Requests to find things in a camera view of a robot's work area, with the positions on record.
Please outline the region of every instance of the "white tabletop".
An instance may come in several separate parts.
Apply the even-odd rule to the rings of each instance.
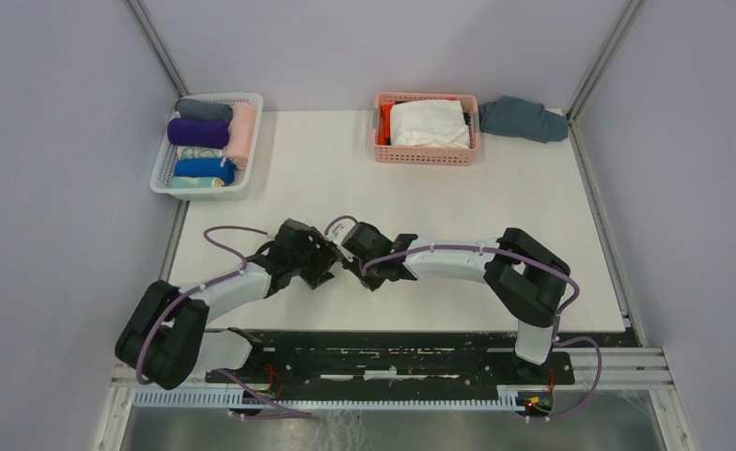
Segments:
[[[479,240],[518,227],[572,268],[581,297],[562,330],[624,330],[569,140],[537,144],[482,135],[467,167],[376,163],[370,111],[265,113],[249,197],[191,202],[170,282],[229,271],[236,257],[207,244],[211,226],[275,232],[287,218],[323,230],[340,214],[377,226],[391,240],[416,233],[436,240]],[[217,238],[253,254],[264,237],[220,231]],[[384,283],[375,292],[336,267],[310,290],[296,278],[273,297],[244,305],[211,327],[361,331],[515,331],[517,322],[482,284],[461,280]]]

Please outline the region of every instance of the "white cloth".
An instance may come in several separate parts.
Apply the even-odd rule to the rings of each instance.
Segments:
[[[393,146],[470,148],[470,129],[459,101],[407,101],[390,110]]]

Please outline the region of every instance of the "plastic basket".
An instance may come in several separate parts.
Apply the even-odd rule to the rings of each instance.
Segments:
[[[157,161],[151,171],[149,187],[155,193],[171,194],[181,200],[236,200],[247,197],[248,179],[254,167],[254,150],[257,147],[259,121],[262,119],[262,96],[252,92],[226,92],[219,94],[197,94],[184,99],[196,99],[210,103],[226,103],[234,105],[245,101],[257,109],[257,120],[254,123],[254,135],[251,138],[251,149],[248,152],[248,166],[245,170],[235,172],[235,181],[222,188],[171,188],[174,177],[174,166],[177,165],[177,147],[168,141],[168,133],[163,135],[163,143],[157,154]]]
[[[379,143],[379,130],[382,118],[379,107],[397,101],[427,101],[432,99],[456,99],[462,103],[462,111],[470,117],[470,148],[424,148],[410,146],[386,146]],[[459,94],[431,94],[420,92],[380,92],[376,95],[373,111],[373,146],[376,161],[379,163],[443,164],[468,166],[481,147],[481,133],[478,131],[478,100],[475,96]]]

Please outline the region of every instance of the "white wall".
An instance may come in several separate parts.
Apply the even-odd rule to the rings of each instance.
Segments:
[[[736,449],[736,1],[650,1],[580,129],[699,445]]]
[[[144,0],[193,93],[267,109],[372,107],[379,91],[566,107],[624,0]]]
[[[174,99],[122,2],[0,0],[0,450],[90,444],[173,217]]]

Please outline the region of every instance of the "red wire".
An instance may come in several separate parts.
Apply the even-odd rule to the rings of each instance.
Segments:
[[[268,370],[268,374],[270,375],[270,378],[268,379],[268,390],[271,390],[271,387],[274,386],[274,366],[267,364],[265,369]]]
[[[274,371],[274,374],[276,375],[276,378],[277,378],[277,379],[279,379],[279,391],[278,391],[278,392],[276,392],[276,396],[274,397],[274,398],[278,398],[278,397],[279,397],[279,395],[281,395],[281,394],[282,394],[282,388],[284,388],[284,387],[285,387],[285,384],[284,384],[284,382],[282,382],[282,377],[281,377],[281,376],[279,376],[279,373],[277,373],[277,372],[275,372],[275,371]]]
[[[271,373],[271,377],[270,377],[270,379],[268,379],[268,391],[271,391],[271,389],[274,387],[274,376],[276,376],[276,378],[279,380],[279,391],[277,391],[276,392],[276,395],[274,396],[274,398],[277,398],[277,397],[279,397],[279,395],[282,394],[282,388],[285,387],[285,384],[284,384],[284,382],[282,382],[282,377],[279,376],[279,373],[277,373],[276,371],[274,371],[274,366],[273,365],[267,364],[265,366],[265,369],[267,369]]]
[[[547,368],[547,372],[550,373],[550,385],[547,387],[547,393],[551,393],[556,387],[556,375],[553,373],[552,368]]]

